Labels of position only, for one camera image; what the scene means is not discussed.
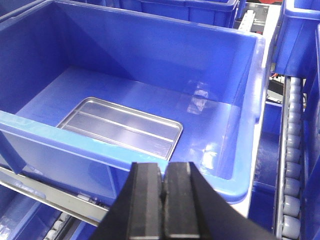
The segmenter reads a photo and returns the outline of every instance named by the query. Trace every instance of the plastic crate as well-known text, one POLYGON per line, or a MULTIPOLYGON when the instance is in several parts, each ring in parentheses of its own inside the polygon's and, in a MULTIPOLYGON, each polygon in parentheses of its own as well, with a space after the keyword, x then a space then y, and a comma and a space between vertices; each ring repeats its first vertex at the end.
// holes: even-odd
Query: plastic crate
POLYGON ((265 104, 248 217, 272 231, 282 105, 265 104))
POLYGON ((1 165, 107 205, 132 162, 164 172, 164 159, 55 127, 94 96, 180 122, 170 161, 195 162, 230 203, 246 196, 266 82, 259 34, 71 1, 0 29, 1 165))
POLYGON ((0 239, 42 240, 60 211, 0 185, 0 239))
POLYGON ((79 2, 232 28, 246 0, 79 0, 79 2))
POLYGON ((303 197, 305 200, 302 205, 303 218, 301 221, 301 237, 306 240, 320 238, 319 225, 319 197, 320 197, 320 90, 319 90, 319 71, 320 71, 320 26, 316 31, 317 43, 317 74, 312 82, 312 87, 306 102, 304 111, 304 165, 306 175, 303 197))
MULTIPOLYGON (((313 82, 317 67, 315 32, 320 23, 317 0, 285 0, 274 61, 275 72, 313 82)), ((312 83, 306 84, 308 92, 312 83)))

